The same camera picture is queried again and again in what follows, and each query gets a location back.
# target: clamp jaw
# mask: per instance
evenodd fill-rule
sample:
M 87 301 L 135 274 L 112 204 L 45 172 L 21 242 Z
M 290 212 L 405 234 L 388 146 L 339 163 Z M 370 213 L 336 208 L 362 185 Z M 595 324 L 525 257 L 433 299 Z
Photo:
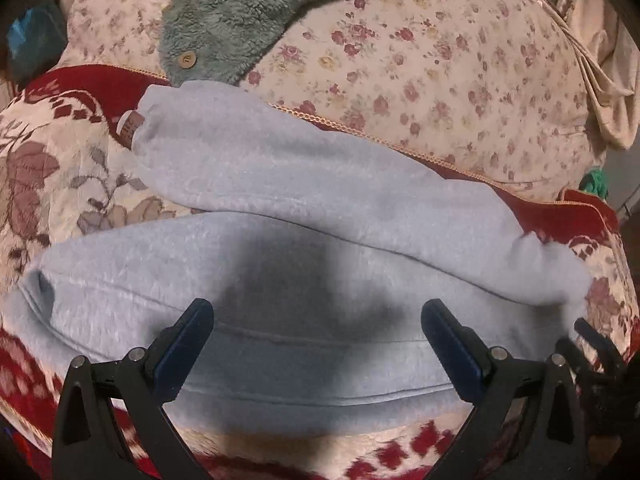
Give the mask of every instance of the clamp jaw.
M 525 399 L 516 436 L 490 480 L 583 480 L 586 446 L 574 383 L 560 354 L 545 362 L 487 348 L 440 300 L 422 308 L 422 331 L 462 400 L 474 408 L 427 480 L 471 480 L 515 399 Z
M 155 480 L 140 471 L 111 399 L 122 399 L 142 446 L 164 479 L 210 480 L 162 409 L 174 400 L 213 330 L 213 307 L 194 300 L 148 349 L 120 361 L 71 361 L 60 394 L 52 450 L 55 480 Z

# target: brown clothing tag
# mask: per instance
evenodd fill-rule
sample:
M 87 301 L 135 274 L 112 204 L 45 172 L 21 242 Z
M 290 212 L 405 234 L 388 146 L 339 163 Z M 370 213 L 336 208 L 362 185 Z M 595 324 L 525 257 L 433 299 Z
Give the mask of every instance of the brown clothing tag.
M 133 110 L 129 114 L 129 117 L 127 117 L 127 119 L 124 121 L 120 133 L 116 134 L 115 140 L 117 140 L 121 145 L 130 150 L 131 144 L 133 143 L 133 134 L 136 133 L 136 130 L 140 126 L 142 126 L 144 122 L 145 118 L 137 111 Z

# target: black clamp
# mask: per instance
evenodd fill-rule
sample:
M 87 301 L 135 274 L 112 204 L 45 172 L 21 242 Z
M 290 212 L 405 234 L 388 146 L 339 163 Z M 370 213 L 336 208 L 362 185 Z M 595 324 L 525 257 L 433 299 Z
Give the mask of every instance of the black clamp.
M 142 446 L 165 480 L 210 480 L 162 409 L 174 400 L 213 330 L 213 307 L 194 300 L 148 349 L 120 361 L 75 357 L 60 395 L 52 449 L 55 480 L 152 480 L 140 471 L 114 418 L 122 399 Z
M 640 460 L 640 354 L 625 365 L 613 342 L 583 318 L 575 331 L 596 351 L 602 371 L 596 371 L 580 349 L 569 339 L 556 343 L 575 373 L 580 389 L 580 405 L 585 416 L 587 438 L 616 436 L 620 447 L 598 473 L 598 480 L 636 478 Z
M 487 348 L 440 300 L 422 308 L 422 330 L 461 399 L 474 408 L 427 480 L 471 480 L 500 436 L 514 399 L 525 399 L 515 438 L 490 480 L 583 480 L 586 447 L 574 383 L 560 354 L 546 362 Z

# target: bedspread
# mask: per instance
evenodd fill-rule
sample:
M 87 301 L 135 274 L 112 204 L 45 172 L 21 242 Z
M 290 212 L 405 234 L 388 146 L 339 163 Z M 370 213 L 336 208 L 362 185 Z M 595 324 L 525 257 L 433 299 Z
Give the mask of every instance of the bedspread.
M 169 2 L 76 0 L 59 66 L 161 73 Z M 535 0 L 328 1 L 241 86 L 537 200 L 603 162 L 574 51 Z
M 165 84 L 114 67 L 65 68 L 39 78 L 0 113 L 0 294 L 51 243 L 198 213 L 147 189 L 134 174 L 130 151 L 115 135 L 121 114 L 152 83 Z M 328 121 L 302 117 L 332 127 Z M 366 135 L 337 124 L 333 129 Z M 445 178 L 485 180 L 402 146 L 398 150 Z M 586 298 L 588 320 L 629 358 L 640 346 L 640 322 L 613 211 L 580 192 L 565 191 L 563 202 L 535 203 L 488 184 L 526 232 L 568 244 L 585 261 L 593 277 Z M 588 356 L 593 361 L 593 351 Z M 4 322 L 0 413 L 49 456 L 61 387 L 62 378 L 47 367 L 47 356 L 31 354 L 19 327 Z M 460 410 L 379 433 L 312 439 L 178 430 L 214 478 L 259 474 L 274 480 L 413 480 L 430 470 L 467 414 Z M 153 472 L 126 413 L 118 410 L 116 417 L 139 465 Z

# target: metal rivet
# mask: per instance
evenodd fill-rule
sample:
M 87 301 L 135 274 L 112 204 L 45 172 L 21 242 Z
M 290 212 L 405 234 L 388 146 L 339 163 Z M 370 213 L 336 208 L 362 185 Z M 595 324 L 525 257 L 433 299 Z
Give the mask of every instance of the metal rivet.
M 142 359 L 144 356 L 145 356 L 145 349 L 140 347 L 130 350 L 129 353 L 127 354 L 127 357 L 129 357 L 129 359 L 131 359 L 133 362 L 140 361 L 140 359 Z
M 81 367 L 85 362 L 86 362 L 86 357 L 84 357 L 83 355 L 77 355 L 76 357 L 74 357 L 73 359 L 71 359 L 71 367 L 72 367 L 72 368 L 79 368 L 79 367 Z
M 497 361 L 504 361 L 507 357 L 509 357 L 509 352 L 507 352 L 501 346 L 494 346 L 493 348 L 491 348 L 491 357 L 493 357 Z
M 551 362 L 556 366 L 564 366 L 566 364 L 566 359 L 560 354 L 553 354 L 551 356 Z
M 180 68 L 191 68 L 197 60 L 196 53 L 193 50 L 187 50 L 178 56 L 178 65 Z

